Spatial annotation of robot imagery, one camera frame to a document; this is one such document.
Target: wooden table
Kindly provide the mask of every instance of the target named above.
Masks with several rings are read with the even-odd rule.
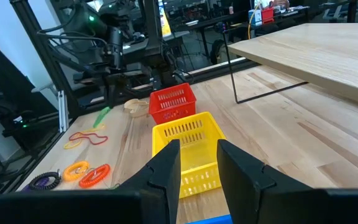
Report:
[[[237,94],[243,98],[299,82],[264,66],[234,75]],[[253,156],[312,187],[358,187],[358,104],[308,84],[237,105],[229,75],[191,87],[197,111],[210,111],[227,139]],[[93,187],[105,189],[123,183],[151,158],[152,117],[132,119],[122,105],[103,121],[106,129],[99,133],[109,136],[106,143],[64,150],[68,137],[91,128],[97,115],[78,118],[19,189],[36,175],[82,160],[114,169],[106,184]],[[62,182],[57,190],[62,189],[79,189],[78,181]],[[181,199],[177,220],[193,222],[228,213],[222,190],[215,189]]]
[[[358,101],[358,24],[303,24],[229,51]]]

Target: green object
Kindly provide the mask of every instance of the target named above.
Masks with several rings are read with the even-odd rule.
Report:
[[[93,128],[97,128],[100,122],[102,122],[105,115],[108,114],[110,111],[111,111],[110,107],[106,107],[105,109],[101,110],[98,118],[96,118],[96,121],[93,124]]]

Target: rubber band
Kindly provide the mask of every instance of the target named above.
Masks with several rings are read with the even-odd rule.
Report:
[[[103,180],[110,172],[110,166],[108,164],[101,165],[94,170],[94,172],[88,172],[79,183],[82,188],[92,187],[95,184]]]
[[[84,131],[80,131],[76,134],[78,134],[78,137],[81,136],[82,133],[93,133],[96,131],[100,131],[103,130],[106,126],[104,124],[101,124],[99,128],[91,128],[91,129],[87,129]],[[79,138],[79,141],[77,143],[73,143],[74,141],[69,141],[68,143],[66,143],[63,148],[64,149],[73,149],[77,146],[79,146],[82,143],[83,138]]]
[[[90,164],[87,161],[76,162],[65,169],[65,171],[63,172],[63,180],[65,181],[76,180],[82,177],[83,175],[85,175],[85,171],[89,167]]]
[[[93,142],[92,141],[92,139],[91,138],[89,138],[88,136],[96,136],[96,137],[98,137],[98,138],[100,138],[100,139],[104,139],[104,140],[102,140],[101,142]],[[70,141],[74,141],[74,140],[77,140],[77,139],[89,139],[89,141],[90,141],[90,143],[92,144],[92,145],[98,145],[98,144],[102,144],[102,143],[104,143],[104,142],[106,142],[108,139],[109,139],[109,137],[107,137],[107,136],[98,136],[96,133],[89,133],[89,134],[85,134],[85,133],[80,133],[80,132],[77,132],[77,133],[74,133],[73,135],[71,135],[69,138],[68,138],[68,140],[70,140]]]

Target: red basket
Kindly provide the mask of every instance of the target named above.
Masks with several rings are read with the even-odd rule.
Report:
[[[150,94],[149,114],[157,124],[196,114],[196,96],[189,83]]]
[[[274,10],[273,8],[268,8],[265,10],[262,10],[262,23],[266,24],[269,22],[274,22]]]

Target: metal frame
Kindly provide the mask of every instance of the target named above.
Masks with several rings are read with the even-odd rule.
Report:
[[[29,36],[35,50],[37,51],[42,63],[50,75],[53,84],[56,86],[58,91],[65,90],[68,110],[70,114],[75,117],[81,114],[81,108],[78,105],[73,90],[65,78],[60,64],[52,57],[50,53],[50,47],[48,41],[41,39],[37,36],[37,32],[41,29],[40,24],[30,7],[28,0],[10,0],[13,9],[15,10],[20,22],[22,23],[27,35]]]
[[[59,132],[64,133],[68,129],[67,97],[64,90],[58,93],[59,100]]]

